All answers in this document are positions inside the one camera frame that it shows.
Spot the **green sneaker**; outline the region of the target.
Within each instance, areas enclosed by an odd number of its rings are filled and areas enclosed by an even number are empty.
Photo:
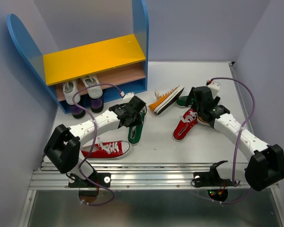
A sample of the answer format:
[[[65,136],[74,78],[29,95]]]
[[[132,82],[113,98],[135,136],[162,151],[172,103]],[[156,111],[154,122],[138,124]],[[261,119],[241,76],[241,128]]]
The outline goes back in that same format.
[[[190,108],[195,100],[192,98],[192,99],[189,100],[189,102],[187,102],[187,98],[188,98],[188,96],[180,96],[176,100],[176,105],[179,108]]]
[[[128,131],[128,141],[132,145],[138,144],[140,139],[141,139],[142,129],[143,129],[143,125],[144,125],[144,122],[145,122],[146,113],[147,113],[147,107],[145,106],[140,111],[140,117],[141,117],[141,120],[142,120],[142,124],[129,128],[129,131]]]

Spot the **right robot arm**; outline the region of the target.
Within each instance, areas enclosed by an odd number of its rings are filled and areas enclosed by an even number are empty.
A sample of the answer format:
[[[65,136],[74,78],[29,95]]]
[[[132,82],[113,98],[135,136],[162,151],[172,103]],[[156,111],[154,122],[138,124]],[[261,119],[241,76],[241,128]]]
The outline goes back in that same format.
[[[195,172],[195,187],[219,186],[226,182],[247,182],[256,191],[261,191],[284,179],[284,151],[275,144],[269,145],[245,129],[223,105],[213,97],[216,91],[208,86],[193,87],[189,98],[194,100],[192,109],[197,112],[197,121],[208,125],[228,138],[235,149],[243,153],[248,163],[219,161],[207,172]]]

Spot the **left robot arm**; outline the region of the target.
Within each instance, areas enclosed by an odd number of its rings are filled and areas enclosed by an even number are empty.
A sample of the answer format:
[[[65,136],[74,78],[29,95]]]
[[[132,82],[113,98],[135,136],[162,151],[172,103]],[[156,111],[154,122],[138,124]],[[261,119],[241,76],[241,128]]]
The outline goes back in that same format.
[[[135,95],[124,97],[123,100],[128,102],[114,105],[96,118],[69,127],[61,124],[54,129],[44,148],[44,154],[61,174],[72,173],[85,186],[95,183],[95,170],[83,159],[81,147],[108,131],[142,123],[140,111],[146,103]]]

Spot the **blue yellow shoe shelf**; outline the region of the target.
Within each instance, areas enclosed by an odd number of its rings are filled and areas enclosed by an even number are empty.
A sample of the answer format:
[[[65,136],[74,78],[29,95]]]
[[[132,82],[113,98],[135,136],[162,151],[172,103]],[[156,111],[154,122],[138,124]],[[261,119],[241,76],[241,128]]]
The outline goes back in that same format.
[[[70,106],[62,91],[64,82],[76,79],[82,102],[90,105],[88,92],[83,90],[83,76],[97,76],[104,90],[104,102],[119,98],[112,85],[126,93],[147,90],[149,18],[146,2],[133,0],[132,15],[133,34],[45,55],[17,15],[7,15],[7,27],[24,62],[61,110],[68,114]]]

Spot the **orange sneaker under gripper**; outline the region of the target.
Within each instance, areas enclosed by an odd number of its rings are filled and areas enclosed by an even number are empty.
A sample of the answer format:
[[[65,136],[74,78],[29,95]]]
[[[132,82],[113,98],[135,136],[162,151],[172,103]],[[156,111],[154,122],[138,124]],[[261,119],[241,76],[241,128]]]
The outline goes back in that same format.
[[[197,122],[201,125],[210,126],[210,124],[205,122],[200,116],[197,117]]]

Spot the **red sneaker centre right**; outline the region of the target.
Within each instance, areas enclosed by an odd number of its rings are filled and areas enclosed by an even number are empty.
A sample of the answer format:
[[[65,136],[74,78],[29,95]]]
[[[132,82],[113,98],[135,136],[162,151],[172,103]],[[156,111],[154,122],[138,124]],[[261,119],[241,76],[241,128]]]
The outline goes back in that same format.
[[[180,116],[180,121],[173,132],[173,139],[181,141],[197,124],[197,112],[193,109],[187,110],[183,116]]]

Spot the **red sneaker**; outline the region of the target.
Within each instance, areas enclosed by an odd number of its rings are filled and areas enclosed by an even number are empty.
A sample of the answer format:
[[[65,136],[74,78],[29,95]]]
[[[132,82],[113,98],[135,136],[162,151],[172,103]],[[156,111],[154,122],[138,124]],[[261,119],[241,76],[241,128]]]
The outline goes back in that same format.
[[[131,144],[128,141],[117,140],[103,142],[100,137],[97,137],[96,143],[91,154],[91,145],[81,148],[81,153],[89,159],[113,159],[125,157],[131,150]]]
[[[180,116],[180,121],[173,132],[173,139],[181,141],[197,124],[197,112],[193,109],[187,110],[183,116]]]

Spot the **orange sneaker on side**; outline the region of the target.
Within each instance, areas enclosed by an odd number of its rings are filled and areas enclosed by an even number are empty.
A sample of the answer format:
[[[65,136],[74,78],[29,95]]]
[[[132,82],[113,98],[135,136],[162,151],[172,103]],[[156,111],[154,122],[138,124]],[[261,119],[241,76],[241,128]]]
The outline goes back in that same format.
[[[183,85],[170,90],[169,92],[161,95],[159,91],[155,91],[156,102],[149,105],[149,109],[155,114],[160,115],[164,110],[166,110],[171,104],[173,104],[182,94],[184,90]]]

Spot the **purple sneaker right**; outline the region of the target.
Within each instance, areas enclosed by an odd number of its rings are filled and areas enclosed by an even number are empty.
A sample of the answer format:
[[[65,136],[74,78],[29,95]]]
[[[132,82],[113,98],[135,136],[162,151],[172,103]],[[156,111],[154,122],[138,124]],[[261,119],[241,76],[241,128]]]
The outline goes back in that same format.
[[[89,100],[90,100],[90,109],[92,112],[99,113],[103,110],[104,101],[102,96],[99,98],[90,98]]]

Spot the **purple sneaker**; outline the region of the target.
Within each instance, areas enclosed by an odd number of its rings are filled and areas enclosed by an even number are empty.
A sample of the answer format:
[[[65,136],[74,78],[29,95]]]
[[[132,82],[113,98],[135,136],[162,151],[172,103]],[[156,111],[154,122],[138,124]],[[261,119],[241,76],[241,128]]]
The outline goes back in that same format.
[[[92,112],[99,113],[103,110],[104,101],[102,96],[99,98],[90,98],[89,100],[90,100],[90,109]]]
[[[69,110],[75,119],[80,119],[85,115],[85,111],[76,105],[69,105]]]

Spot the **red sneaker front left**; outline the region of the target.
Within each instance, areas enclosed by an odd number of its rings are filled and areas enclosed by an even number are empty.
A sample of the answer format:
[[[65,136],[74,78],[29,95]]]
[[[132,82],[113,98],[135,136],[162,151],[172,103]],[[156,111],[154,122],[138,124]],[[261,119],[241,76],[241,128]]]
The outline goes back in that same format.
[[[81,148],[81,153],[89,159],[113,159],[125,157],[131,150],[131,144],[128,141],[117,140],[103,142],[100,137],[97,137],[96,143],[91,154],[91,145]]]

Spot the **white sneaker right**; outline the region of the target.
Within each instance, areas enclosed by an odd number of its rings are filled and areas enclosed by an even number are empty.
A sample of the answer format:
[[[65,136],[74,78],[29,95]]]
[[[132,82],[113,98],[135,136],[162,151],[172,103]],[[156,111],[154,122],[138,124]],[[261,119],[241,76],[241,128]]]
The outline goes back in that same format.
[[[85,87],[88,87],[88,95],[92,99],[98,99],[102,97],[103,91],[101,86],[99,86],[100,82],[96,76],[96,74],[84,76],[81,78]]]

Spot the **purple sneaker left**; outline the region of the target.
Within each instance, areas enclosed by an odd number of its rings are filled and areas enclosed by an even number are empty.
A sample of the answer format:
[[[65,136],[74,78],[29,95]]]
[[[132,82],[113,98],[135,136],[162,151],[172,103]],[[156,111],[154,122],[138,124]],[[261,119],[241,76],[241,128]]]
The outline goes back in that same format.
[[[69,105],[69,110],[75,119],[80,119],[85,115],[85,111],[76,105]]]

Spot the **white sneaker left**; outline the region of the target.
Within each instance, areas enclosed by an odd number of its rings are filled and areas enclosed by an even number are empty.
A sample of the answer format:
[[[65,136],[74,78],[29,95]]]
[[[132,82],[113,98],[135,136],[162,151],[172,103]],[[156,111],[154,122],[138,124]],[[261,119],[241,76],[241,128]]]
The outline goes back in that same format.
[[[75,105],[75,103],[80,102],[80,94],[77,94],[74,97],[74,94],[78,92],[77,80],[70,80],[67,82],[63,82],[62,91],[63,91],[67,104]]]

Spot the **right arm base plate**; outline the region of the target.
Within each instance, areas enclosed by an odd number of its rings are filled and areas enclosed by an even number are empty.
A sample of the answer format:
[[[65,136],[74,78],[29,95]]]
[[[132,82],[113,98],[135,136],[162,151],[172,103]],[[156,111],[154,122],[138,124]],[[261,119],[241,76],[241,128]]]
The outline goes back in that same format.
[[[191,185],[200,187],[220,187],[233,186],[230,179],[221,179],[217,173],[211,172],[194,172],[194,178],[191,180]]]

